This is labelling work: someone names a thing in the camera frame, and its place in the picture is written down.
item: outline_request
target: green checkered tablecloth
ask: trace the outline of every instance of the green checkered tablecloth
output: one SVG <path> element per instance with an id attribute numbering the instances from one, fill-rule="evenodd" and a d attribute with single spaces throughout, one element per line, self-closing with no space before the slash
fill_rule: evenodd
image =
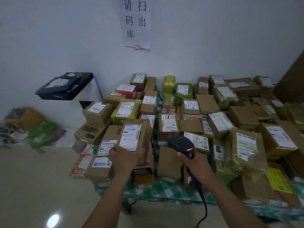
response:
<path id="1" fill-rule="evenodd" d="M 162 98 L 158 97 L 157 102 L 157 114 L 162 110 Z M 154 169 L 155 176 L 157 174 L 158 168 L 158 158 L 159 158 L 159 146 L 158 144 L 158 115 L 156 120 L 156 129 L 154 134 Z M 294 185 L 299 198 L 304 202 L 304 187 L 299 185 Z M 100 196 L 104 194 L 106 188 L 94 187 L 96 193 Z M 181 185 L 175 185 L 172 183 L 159 181 L 155 179 L 155 187 L 152 189 L 136 189 L 133 183 L 127 184 L 124 191 L 124 200 L 138 199 L 146 200 L 151 202 L 170 202 L 176 204 L 202 204 L 202 200 L 198 192 L 192 190 L 185 190 Z M 208 204 L 216 205 L 216 202 L 210 193 L 205 195 L 206 202 Z M 291 220 L 304 220 L 304 208 L 302 209 L 290 209 L 290 208 L 280 208 L 269 205 L 254 206 L 247 205 L 255 214 L 270 218 L 275 218 L 279 220 L 291 221 Z"/>

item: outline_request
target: black scanning device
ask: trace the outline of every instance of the black scanning device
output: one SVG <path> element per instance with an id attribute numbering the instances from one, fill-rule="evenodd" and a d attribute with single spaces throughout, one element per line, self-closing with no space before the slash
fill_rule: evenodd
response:
<path id="1" fill-rule="evenodd" d="M 194 158 L 194 144 L 192 141 L 190 141 L 188 138 L 184 137 L 183 135 L 176 135 L 168 139 L 168 146 L 177 152 L 183 153 L 188 157 L 189 159 Z M 202 184 L 196 179 L 196 177 L 193 176 L 189 168 L 187 167 L 187 171 L 191 177 L 191 180 L 189 181 L 189 185 L 193 188 L 197 189 L 202 201 L 205 205 L 205 216 L 197 223 L 197 228 L 199 227 L 199 224 L 207 217 L 207 205 L 205 201 L 205 197 L 202 190 Z"/>

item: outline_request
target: white wall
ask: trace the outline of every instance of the white wall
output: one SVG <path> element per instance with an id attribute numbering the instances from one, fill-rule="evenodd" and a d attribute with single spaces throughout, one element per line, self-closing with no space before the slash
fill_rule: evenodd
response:
<path id="1" fill-rule="evenodd" d="M 179 82 L 220 74 L 277 82 L 304 49 L 304 0 L 152 0 L 150 51 L 122 46 L 116 0 L 0 0 L 0 118 L 48 115 L 35 91 L 65 72 L 93 72 L 105 95 L 133 73 Z"/>

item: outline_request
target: person's left hand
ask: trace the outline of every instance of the person's left hand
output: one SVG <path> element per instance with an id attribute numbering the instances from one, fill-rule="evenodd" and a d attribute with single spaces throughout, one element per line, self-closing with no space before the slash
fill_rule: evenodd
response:
<path id="1" fill-rule="evenodd" d="M 114 165 L 115 175 L 128 179 L 136 167 L 138 159 L 143 156 L 145 149 L 129 152 L 119 145 L 114 145 L 109 151 L 109 160 Z"/>

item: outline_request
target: person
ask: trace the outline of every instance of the person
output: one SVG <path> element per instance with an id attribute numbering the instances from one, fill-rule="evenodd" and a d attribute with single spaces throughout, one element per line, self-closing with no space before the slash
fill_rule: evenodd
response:
<path id="1" fill-rule="evenodd" d="M 196 150 L 193 160 L 177 152 L 177 157 L 213 195 L 228 227 L 268 227 L 253 214 L 213 173 L 205 154 Z M 117 227 L 125 185 L 144 149 L 131 153 L 119 145 L 109 151 L 109 160 L 114 165 L 115 176 L 82 228 Z"/>

